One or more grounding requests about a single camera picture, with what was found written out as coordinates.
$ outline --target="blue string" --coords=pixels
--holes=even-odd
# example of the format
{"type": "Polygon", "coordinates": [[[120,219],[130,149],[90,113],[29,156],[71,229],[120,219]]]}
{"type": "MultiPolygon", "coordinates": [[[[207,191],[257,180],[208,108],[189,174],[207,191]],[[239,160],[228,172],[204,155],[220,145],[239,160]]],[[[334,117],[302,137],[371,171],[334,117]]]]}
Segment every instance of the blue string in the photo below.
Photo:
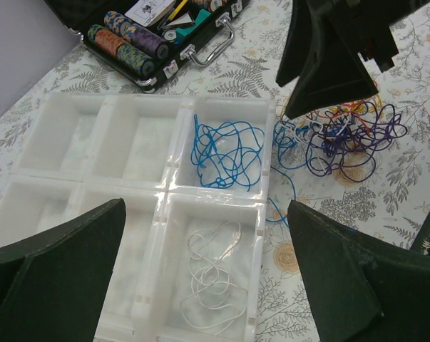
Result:
{"type": "MultiPolygon", "coordinates": [[[[270,167],[272,170],[280,173],[282,176],[285,176],[287,178],[287,180],[289,180],[289,182],[292,185],[292,191],[294,192],[294,200],[297,199],[297,194],[295,192],[295,186],[294,186],[294,182],[292,181],[291,177],[289,177],[288,175],[286,175],[284,172],[278,170],[276,167],[270,167]]],[[[278,220],[273,220],[273,219],[266,219],[265,221],[269,222],[269,223],[281,223],[283,222],[284,224],[286,224],[286,227],[289,228],[289,225],[287,223],[287,218],[283,217],[283,215],[281,215],[281,211],[278,209],[278,206],[275,204],[275,202],[273,201],[273,199],[271,199],[270,197],[268,198],[269,202],[272,203],[273,207],[275,208],[275,210],[278,212],[278,215],[280,216],[280,219],[278,220]]]]}
{"type": "Polygon", "coordinates": [[[304,167],[307,163],[303,162],[301,165],[289,167],[283,163],[283,157],[290,153],[290,150],[297,146],[297,141],[289,136],[288,130],[295,131],[297,136],[304,137],[309,131],[309,126],[306,125],[302,128],[296,128],[294,123],[288,120],[279,120],[275,123],[273,129],[273,145],[277,149],[277,159],[280,166],[286,170],[296,170],[304,167]]]}
{"type": "Polygon", "coordinates": [[[273,207],[275,208],[275,210],[277,211],[278,215],[280,216],[281,219],[277,219],[277,220],[273,220],[273,219],[266,219],[265,221],[270,222],[270,223],[281,223],[283,222],[284,224],[286,224],[286,227],[289,228],[289,225],[287,223],[287,218],[284,217],[283,215],[281,215],[281,211],[278,209],[278,206],[275,204],[275,202],[273,202],[273,199],[271,199],[270,197],[268,198],[268,201],[270,203],[272,203],[273,207]]]}
{"type": "Polygon", "coordinates": [[[289,177],[288,175],[286,175],[283,171],[278,170],[276,167],[271,166],[270,168],[271,168],[272,170],[274,170],[274,171],[276,171],[276,172],[280,173],[282,176],[285,176],[285,177],[287,178],[287,180],[289,180],[289,182],[290,182],[290,183],[291,183],[291,185],[292,185],[292,191],[293,191],[293,193],[294,193],[294,200],[296,200],[296,199],[297,199],[297,193],[295,192],[294,182],[292,181],[291,177],[289,177]]]}
{"type": "Polygon", "coordinates": [[[260,181],[261,172],[253,180],[248,175],[248,169],[255,162],[262,165],[260,153],[263,144],[259,142],[257,134],[265,136],[260,128],[253,127],[246,121],[227,121],[218,128],[198,122],[197,114],[194,114],[195,135],[193,150],[191,152],[191,162],[197,166],[197,174],[200,178],[200,185],[217,189],[229,189],[235,184],[246,187],[247,191],[260,181]],[[245,135],[253,138],[253,146],[244,146],[242,141],[245,135]],[[218,149],[226,140],[234,142],[235,148],[227,152],[218,149]],[[208,181],[204,181],[203,170],[215,170],[215,176],[208,181]]]}

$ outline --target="floral tablecloth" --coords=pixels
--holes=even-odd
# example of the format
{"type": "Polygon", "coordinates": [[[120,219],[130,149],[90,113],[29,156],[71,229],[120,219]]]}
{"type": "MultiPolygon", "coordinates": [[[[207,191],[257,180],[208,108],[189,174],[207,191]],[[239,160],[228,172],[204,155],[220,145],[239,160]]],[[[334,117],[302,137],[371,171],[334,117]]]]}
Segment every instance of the floral tablecloth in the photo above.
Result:
{"type": "MultiPolygon", "coordinates": [[[[295,84],[278,88],[275,83],[291,8],[290,0],[252,0],[233,23],[234,44],[205,70],[184,68],[159,93],[272,96],[281,111],[295,84]]],[[[378,239],[409,248],[430,210],[430,4],[391,29],[400,50],[396,67],[384,74],[373,63],[367,68],[379,84],[383,101],[403,113],[409,134],[378,154],[373,177],[361,184],[336,173],[318,178],[304,167],[287,174],[294,181],[298,201],[378,239]]],[[[226,35],[216,38],[202,55],[226,35]]],[[[76,47],[0,118],[0,198],[41,100],[51,91],[135,93],[138,89],[83,47],[76,47]]],[[[276,172],[272,172],[269,196],[283,212],[293,198],[287,179],[276,172]]],[[[271,207],[268,214],[279,217],[271,207]]],[[[258,303],[257,342],[319,340],[290,233],[283,224],[269,224],[258,303]]]]}

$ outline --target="white wall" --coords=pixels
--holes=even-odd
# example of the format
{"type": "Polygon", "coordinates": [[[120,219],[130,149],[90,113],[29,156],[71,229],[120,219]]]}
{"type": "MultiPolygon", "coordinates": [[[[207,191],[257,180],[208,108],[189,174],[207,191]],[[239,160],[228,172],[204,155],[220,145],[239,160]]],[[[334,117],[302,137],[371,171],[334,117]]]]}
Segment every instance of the white wall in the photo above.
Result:
{"type": "Polygon", "coordinates": [[[0,114],[77,41],[44,0],[0,0],[0,114]]]}

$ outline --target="stack of poker chips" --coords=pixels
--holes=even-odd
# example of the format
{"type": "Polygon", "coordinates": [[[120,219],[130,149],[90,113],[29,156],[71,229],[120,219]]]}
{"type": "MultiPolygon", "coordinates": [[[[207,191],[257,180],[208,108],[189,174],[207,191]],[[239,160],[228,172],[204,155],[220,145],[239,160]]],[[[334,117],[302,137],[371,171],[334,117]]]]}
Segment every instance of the stack of poker chips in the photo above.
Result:
{"type": "Polygon", "coordinates": [[[155,69],[153,59],[101,25],[92,25],[88,39],[142,77],[155,69]]]}
{"type": "Polygon", "coordinates": [[[123,14],[109,11],[104,17],[104,24],[121,38],[155,59],[165,59],[169,54],[170,44],[148,29],[135,24],[123,14]]]}

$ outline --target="orange poker chip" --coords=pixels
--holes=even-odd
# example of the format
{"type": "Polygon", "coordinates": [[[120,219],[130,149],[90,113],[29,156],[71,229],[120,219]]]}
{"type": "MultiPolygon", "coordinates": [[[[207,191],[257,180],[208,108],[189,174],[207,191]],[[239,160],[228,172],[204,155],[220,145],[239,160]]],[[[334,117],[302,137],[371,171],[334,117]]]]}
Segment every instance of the orange poker chip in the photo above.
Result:
{"type": "Polygon", "coordinates": [[[106,29],[96,34],[95,42],[113,57],[116,57],[120,46],[126,43],[125,40],[106,29]]]}

